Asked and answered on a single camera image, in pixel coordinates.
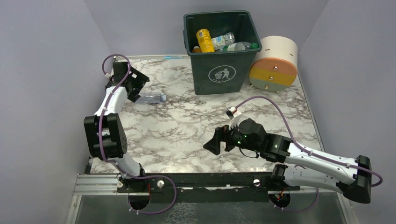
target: white marble surface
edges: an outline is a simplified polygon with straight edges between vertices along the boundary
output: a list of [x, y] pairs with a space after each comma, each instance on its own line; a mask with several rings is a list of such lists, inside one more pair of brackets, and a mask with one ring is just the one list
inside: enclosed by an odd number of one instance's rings
[[[272, 171], [274, 163], [262, 158], [247, 158], [237, 148], [215, 156], [202, 146], [212, 138], [214, 129], [228, 124], [224, 111], [248, 97], [265, 95], [273, 99], [285, 114], [297, 141], [320, 149], [298, 79], [278, 93], [269, 93], [245, 82], [240, 92], [197, 96], [194, 93], [189, 59], [132, 60], [132, 65], [150, 82], [142, 92], [164, 92], [167, 102], [140, 105], [124, 104], [120, 119], [128, 140], [128, 152], [147, 173], [254, 172]], [[261, 123], [268, 133], [289, 136], [274, 106], [254, 99], [239, 108], [246, 118]], [[246, 155], [253, 152], [244, 150]], [[111, 165], [95, 158], [91, 173], [117, 173]]]

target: gray wall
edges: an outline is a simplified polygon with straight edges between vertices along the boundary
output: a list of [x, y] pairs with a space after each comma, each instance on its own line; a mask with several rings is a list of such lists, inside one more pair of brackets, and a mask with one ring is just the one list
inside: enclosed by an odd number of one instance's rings
[[0, 3], [0, 223], [65, 223], [109, 50], [82, 0]]
[[354, 204], [362, 224], [395, 216], [395, 10], [394, 0], [329, 0], [299, 54], [325, 150], [366, 155], [384, 177], [371, 204]]
[[186, 54], [183, 16], [247, 10], [260, 38], [286, 36], [300, 48], [327, 0], [85, 0], [109, 49], [127, 55]]

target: white logo on bin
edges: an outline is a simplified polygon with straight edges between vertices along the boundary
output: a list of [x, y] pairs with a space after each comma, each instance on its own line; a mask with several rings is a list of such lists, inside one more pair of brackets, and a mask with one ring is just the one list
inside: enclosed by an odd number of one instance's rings
[[215, 83], [223, 83], [234, 78], [236, 70], [229, 65], [221, 65], [209, 72], [209, 79]]

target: green trash bin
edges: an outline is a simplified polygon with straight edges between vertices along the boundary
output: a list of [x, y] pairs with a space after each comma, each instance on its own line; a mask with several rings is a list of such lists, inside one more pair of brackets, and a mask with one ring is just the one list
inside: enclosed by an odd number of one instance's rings
[[[231, 52], [192, 53], [198, 45], [196, 33], [208, 29], [211, 38], [234, 33], [236, 42], [257, 43], [259, 48]], [[240, 91], [255, 55], [262, 45], [248, 11], [186, 14], [184, 46], [191, 57], [194, 89], [197, 95]]]

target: green bottle cap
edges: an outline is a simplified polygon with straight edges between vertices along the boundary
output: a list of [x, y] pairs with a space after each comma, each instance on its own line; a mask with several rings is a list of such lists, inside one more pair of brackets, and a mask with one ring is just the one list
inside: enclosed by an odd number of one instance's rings
[[259, 45], [257, 43], [252, 43], [250, 45], [250, 49], [257, 49], [257, 48], [259, 48]]

